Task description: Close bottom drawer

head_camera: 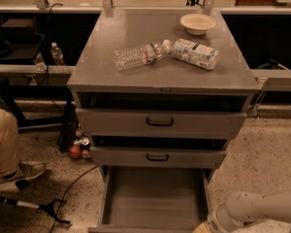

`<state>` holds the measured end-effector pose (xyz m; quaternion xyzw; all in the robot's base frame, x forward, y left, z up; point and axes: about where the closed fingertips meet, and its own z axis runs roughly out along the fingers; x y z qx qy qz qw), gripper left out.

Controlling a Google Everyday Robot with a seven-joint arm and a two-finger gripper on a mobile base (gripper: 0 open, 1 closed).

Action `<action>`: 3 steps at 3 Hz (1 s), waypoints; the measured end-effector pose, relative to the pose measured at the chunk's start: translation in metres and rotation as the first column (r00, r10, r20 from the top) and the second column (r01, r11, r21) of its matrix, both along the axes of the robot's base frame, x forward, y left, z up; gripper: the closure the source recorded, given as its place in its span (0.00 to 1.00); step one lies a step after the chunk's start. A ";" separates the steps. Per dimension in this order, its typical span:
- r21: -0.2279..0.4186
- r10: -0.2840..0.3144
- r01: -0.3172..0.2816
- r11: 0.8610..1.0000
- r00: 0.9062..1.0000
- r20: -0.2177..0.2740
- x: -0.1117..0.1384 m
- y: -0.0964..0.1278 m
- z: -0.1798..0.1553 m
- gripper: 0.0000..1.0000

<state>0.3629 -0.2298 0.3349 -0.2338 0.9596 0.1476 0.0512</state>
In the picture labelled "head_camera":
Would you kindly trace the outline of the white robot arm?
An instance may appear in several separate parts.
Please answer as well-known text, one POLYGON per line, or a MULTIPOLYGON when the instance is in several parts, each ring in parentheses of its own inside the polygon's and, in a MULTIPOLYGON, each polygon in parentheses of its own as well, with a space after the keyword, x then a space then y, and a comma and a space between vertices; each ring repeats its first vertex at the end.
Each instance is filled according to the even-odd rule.
POLYGON ((232 233, 260 223, 264 219, 291 224, 291 193, 264 196, 241 191, 232 192, 192 233, 232 233))

